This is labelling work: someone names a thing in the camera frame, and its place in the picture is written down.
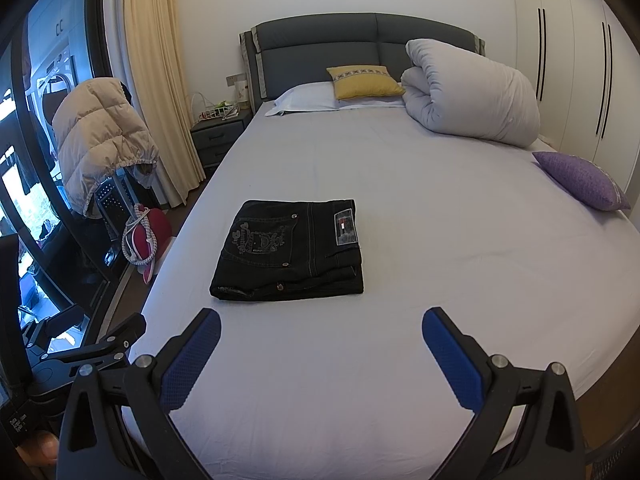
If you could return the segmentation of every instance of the person's hand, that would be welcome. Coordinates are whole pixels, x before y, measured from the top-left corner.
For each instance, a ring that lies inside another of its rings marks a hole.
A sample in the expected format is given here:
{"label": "person's hand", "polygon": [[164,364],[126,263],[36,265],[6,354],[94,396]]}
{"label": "person's hand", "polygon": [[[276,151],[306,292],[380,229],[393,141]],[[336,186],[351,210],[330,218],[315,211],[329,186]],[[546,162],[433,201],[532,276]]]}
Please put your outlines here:
{"label": "person's hand", "polygon": [[58,459],[58,440],[47,431],[37,431],[18,446],[17,451],[29,467],[54,465]]}

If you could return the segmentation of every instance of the black jeans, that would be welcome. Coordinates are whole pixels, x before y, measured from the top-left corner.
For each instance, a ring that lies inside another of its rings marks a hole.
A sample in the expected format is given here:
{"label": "black jeans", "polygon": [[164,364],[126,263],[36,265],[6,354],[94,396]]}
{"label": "black jeans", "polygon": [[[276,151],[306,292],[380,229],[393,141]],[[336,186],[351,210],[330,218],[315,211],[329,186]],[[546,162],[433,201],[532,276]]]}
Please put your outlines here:
{"label": "black jeans", "polygon": [[353,200],[245,202],[209,289],[220,300],[283,301],[361,294]]}

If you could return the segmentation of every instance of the yellow pillow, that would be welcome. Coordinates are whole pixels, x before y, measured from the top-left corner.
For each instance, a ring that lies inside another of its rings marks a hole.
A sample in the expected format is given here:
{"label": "yellow pillow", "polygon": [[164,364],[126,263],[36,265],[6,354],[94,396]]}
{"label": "yellow pillow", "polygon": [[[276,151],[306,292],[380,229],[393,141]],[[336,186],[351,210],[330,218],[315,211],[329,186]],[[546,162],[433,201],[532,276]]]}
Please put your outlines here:
{"label": "yellow pillow", "polygon": [[404,88],[389,75],[386,66],[348,65],[326,70],[334,80],[336,99],[404,94]]}

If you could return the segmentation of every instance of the white bed sheet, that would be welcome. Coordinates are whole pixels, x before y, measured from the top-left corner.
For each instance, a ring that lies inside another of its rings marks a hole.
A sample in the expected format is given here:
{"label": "white bed sheet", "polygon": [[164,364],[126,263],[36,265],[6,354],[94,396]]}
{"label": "white bed sheet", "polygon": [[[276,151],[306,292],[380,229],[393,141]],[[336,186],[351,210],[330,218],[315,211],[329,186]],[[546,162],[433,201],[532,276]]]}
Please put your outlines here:
{"label": "white bed sheet", "polygon": [[[220,313],[220,343],[172,413],[215,478],[428,478],[471,419],[422,340],[430,306],[489,354],[563,362],[577,396],[638,327],[640,235],[568,196],[528,151],[432,134],[400,108],[269,107],[187,218],[131,352],[156,354],[202,307]],[[210,297],[246,200],[338,198],[356,202],[363,295]]]}

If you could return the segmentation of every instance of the jeans back pocket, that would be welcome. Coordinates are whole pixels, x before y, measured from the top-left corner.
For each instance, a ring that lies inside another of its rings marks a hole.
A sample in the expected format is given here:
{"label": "jeans back pocket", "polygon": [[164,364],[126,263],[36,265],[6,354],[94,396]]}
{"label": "jeans back pocket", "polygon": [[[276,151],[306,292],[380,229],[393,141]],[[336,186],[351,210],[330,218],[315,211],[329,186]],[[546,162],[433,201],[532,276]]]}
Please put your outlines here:
{"label": "jeans back pocket", "polygon": [[292,218],[237,218],[227,235],[223,258],[254,267],[288,267],[293,250]]}

